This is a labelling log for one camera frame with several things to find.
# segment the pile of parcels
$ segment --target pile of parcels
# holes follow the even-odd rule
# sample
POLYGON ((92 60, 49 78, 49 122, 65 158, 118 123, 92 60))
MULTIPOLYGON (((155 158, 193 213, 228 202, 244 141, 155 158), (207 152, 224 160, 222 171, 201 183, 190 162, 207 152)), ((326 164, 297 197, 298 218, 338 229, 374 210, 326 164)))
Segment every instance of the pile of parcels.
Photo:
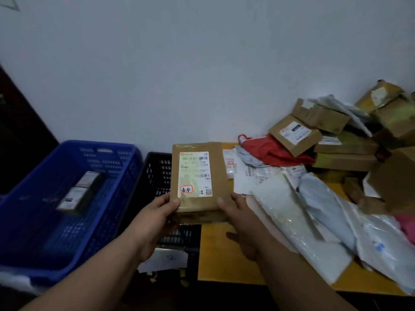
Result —
POLYGON ((266 136, 173 146, 171 198, 184 224, 220 222, 233 190, 329 283, 354 257, 415 290, 415 101, 380 80, 354 106, 298 99, 266 136), (341 183, 351 202, 325 183, 341 183))

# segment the wooden table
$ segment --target wooden table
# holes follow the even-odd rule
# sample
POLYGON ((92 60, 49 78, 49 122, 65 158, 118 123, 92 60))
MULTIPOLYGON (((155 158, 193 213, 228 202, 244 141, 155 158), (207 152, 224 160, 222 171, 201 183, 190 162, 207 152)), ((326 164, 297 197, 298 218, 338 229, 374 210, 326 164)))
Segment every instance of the wooden table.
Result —
MULTIPOLYGON (((223 147, 232 148, 232 144, 224 143, 223 147)), ((347 199, 340 184, 328 186, 347 199)), ((235 230, 228 223, 202 225, 198 280, 264 285, 257 264, 246 259, 239 245, 226 238, 227 231, 235 230)), ((345 292, 406 296, 395 282, 378 272, 363 269, 356 261, 350 263, 332 288, 345 292)))

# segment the white wall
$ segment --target white wall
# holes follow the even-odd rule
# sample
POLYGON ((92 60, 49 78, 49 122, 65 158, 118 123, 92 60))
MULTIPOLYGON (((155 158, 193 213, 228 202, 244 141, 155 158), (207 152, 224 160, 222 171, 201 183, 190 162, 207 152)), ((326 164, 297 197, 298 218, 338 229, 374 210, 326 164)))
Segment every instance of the white wall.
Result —
POLYGON ((59 141, 259 134, 298 97, 415 89, 415 0, 17 0, 0 63, 59 141))

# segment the forearm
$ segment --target forearm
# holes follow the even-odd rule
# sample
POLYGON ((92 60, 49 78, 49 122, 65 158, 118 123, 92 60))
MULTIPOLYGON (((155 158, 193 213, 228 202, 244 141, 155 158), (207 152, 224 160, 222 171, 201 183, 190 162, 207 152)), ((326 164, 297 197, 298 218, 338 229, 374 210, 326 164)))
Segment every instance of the forearm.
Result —
POLYGON ((140 263, 139 248, 122 234, 24 310, 110 310, 140 263))
POLYGON ((276 240, 263 240, 257 260, 281 310, 355 310, 298 254, 276 240))

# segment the crate handle hole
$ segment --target crate handle hole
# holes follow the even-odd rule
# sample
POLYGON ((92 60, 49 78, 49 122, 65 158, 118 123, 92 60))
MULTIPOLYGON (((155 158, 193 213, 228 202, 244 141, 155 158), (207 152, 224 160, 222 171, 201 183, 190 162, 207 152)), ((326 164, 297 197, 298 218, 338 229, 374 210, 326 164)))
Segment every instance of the crate handle hole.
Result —
POLYGON ((109 148, 97 148, 97 152, 110 152, 110 153, 113 153, 113 151, 109 148))

